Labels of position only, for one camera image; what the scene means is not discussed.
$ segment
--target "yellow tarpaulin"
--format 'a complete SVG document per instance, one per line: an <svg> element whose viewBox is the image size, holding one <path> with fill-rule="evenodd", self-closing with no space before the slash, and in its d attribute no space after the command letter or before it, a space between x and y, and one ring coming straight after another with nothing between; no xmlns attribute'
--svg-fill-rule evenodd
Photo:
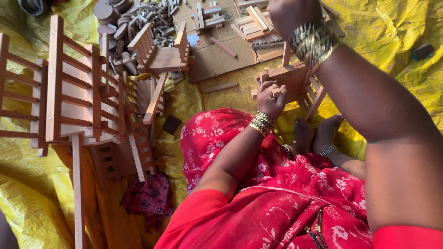
<svg viewBox="0 0 443 249"><path fill-rule="evenodd" d="M381 70L399 80L426 107L434 122L443 130L443 3L417 0L325 0L340 13L337 22L345 32L344 42ZM100 23L93 15L96 1L71 0L55 3L44 16L25 15L16 0L0 3L0 32L11 37L10 52L30 61L48 58L49 17L55 12L65 20L65 34L82 45L98 43ZM420 62L410 59L412 48L430 43L433 56ZM65 52L75 54L69 48ZM174 136L160 130L169 114L186 122L201 111L231 107L250 113L256 112L250 90L256 88L255 76L264 66L278 67L281 58L206 80L198 85L188 81L174 86L168 82L165 92L170 94L166 115L157 117L155 134L160 138L154 154L174 155L162 160L158 171L171 180L173 193L170 204L177 207L187 196L186 180L182 174L183 156L180 150L180 132ZM10 62L8 70L31 76L32 72ZM238 82L236 88L210 94L200 89ZM6 81L5 89L31 95L31 89L16 82ZM31 112L31 106L7 98L3 109L22 113ZM338 113L328 96L312 120L318 123ZM293 120L304 116L295 103L286 106L277 121L276 137L281 143L292 141ZM1 118L1 129L29 131L29 123ZM346 122L336 138L338 149L358 159L364 159L366 142ZM74 247L74 197L71 185L72 157L64 147L50 147L46 158L38 158L30 148L29 140L0 138L0 209L5 214L22 249L62 249ZM118 206L120 199L134 177L109 180L108 188L99 190L94 179L92 157L84 149L84 198L86 229L89 248L152 248L160 237L155 230L145 233L144 217L127 215Z"/></svg>

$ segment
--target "cardboard box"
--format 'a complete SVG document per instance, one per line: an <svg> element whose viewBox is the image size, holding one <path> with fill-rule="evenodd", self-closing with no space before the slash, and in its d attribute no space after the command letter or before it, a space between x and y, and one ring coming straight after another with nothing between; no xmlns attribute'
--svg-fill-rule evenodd
<svg viewBox="0 0 443 249"><path fill-rule="evenodd" d="M235 23L235 19L246 16L245 11L238 9L233 0L216 0L217 5L222 7L220 15L225 15L226 21L222 28L210 27L198 36L193 28L194 22L190 17L190 8L200 0L188 0L187 2L188 5L182 2L179 10L174 14L174 26L178 30L181 21L185 20L187 23L186 33L191 46L191 55L195 57L195 64L189 65L188 71L191 84L270 60L283 54L283 48L261 49L257 50L256 54L248 43L231 29L230 25ZM210 6L209 0L200 3L202 8ZM217 45L211 43L210 37L215 37L225 44L237 54L237 58L233 58Z"/></svg>

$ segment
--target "foot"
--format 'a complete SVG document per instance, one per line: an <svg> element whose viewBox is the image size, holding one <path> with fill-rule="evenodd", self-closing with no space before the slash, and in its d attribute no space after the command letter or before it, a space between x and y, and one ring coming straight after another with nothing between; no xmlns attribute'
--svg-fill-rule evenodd
<svg viewBox="0 0 443 249"><path fill-rule="evenodd" d="M314 153L320 154L324 149L334 145L335 134L337 133L343 120L343 115L335 114L332 117L320 122L317 137L314 141Z"/></svg>
<svg viewBox="0 0 443 249"><path fill-rule="evenodd" d="M314 138L314 127L304 118L298 117L294 123L295 139L289 145L292 156L311 152L311 143Z"/></svg>

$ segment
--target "hand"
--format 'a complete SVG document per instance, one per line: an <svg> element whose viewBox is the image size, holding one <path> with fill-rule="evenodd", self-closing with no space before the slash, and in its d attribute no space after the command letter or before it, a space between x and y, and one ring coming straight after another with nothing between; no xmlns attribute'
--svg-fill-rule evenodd
<svg viewBox="0 0 443 249"><path fill-rule="evenodd" d="M272 90L279 88L276 81L265 81L263 84L257 82L257 107L258 110L278 118L286 105L286 85L280 87L281 94L278 98L272 96Z"/></svg>
<svg viewBox="0 0 443 249"><path fill-rule="evenodd" d="M269 14L274 28L285 41L302 24L321 21L323 17L319 0L270 0Z"/></svg>

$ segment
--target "maroon cloth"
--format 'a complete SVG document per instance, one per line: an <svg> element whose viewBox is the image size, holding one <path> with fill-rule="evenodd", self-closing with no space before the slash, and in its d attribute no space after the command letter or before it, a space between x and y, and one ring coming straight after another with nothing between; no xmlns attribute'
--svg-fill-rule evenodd
<svg viewBox="0 0 443 249"><path fill-rule="evenodd" d="M128 214L146 215L145 231L150 227L159 230L163 221L174 213L167 206L169 180L164 174L146 175L146 180L136 179L126 190L120 206Z"/></svg>

